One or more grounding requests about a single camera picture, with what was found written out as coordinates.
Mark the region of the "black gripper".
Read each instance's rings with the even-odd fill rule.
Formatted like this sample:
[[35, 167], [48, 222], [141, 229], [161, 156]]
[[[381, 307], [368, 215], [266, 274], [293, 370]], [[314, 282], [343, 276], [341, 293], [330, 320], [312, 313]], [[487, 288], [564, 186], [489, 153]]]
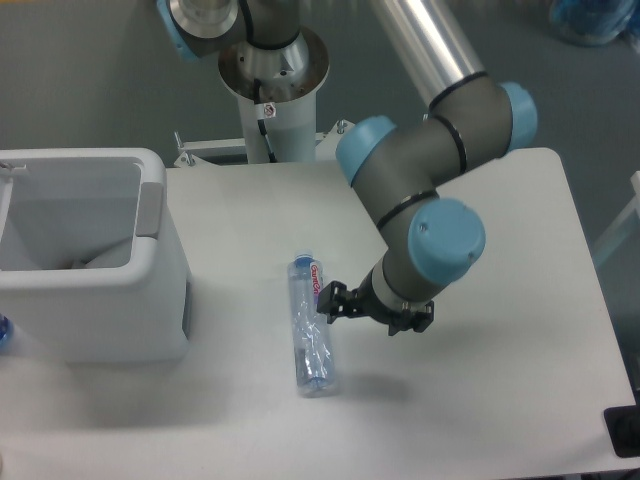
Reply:
[[319, 293], [317, 312], [326, 317], [329, 325], [339, 318], [370, 317], [388, 325], [388, 335], [395, 336], [406, 331], [423, 333], [434, 321], [434, 301], [419, 308], [406, 305], [400, 311], [392, 310], [375, 293], [371, 279], [364, 279], [355, 289], [332, 281]]

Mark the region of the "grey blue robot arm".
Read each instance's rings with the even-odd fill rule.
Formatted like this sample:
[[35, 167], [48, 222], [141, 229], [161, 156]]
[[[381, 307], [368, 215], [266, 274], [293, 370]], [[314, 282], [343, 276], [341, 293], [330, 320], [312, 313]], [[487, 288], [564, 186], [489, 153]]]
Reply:
[[[537, 130], [530, 94], [487, 74], [442, 1], [372, 5], [427, 108], [402, 130], [374, 116], [343, 134], [336, 159], [386, 244], [355, 289], [332, 282], [317, 309], [329, 321], [369, 317], [390, 334], [425, 330], [434, 298], [463, 277], [485, 247], [478, 215], [438, 188], [526, 147]], [[315, 95], [329, 70], [322, 40], [296, 1], [160, 1], [157, 9], [186, 58], [216, 55], [238, 101], [251, 163], [315, 156]]]

